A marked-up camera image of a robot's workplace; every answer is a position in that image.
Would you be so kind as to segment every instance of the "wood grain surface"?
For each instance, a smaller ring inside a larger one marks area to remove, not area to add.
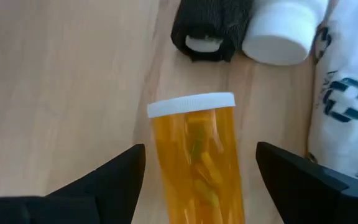
[[[133,223],[168,223],[148,103],[231,91],[248,224],[282,223],[258,141],[306,149],[311,60],[191,63],[170,41],[179,0],[0,0],[0,196],[45,195],[135,143],[147,167]]]

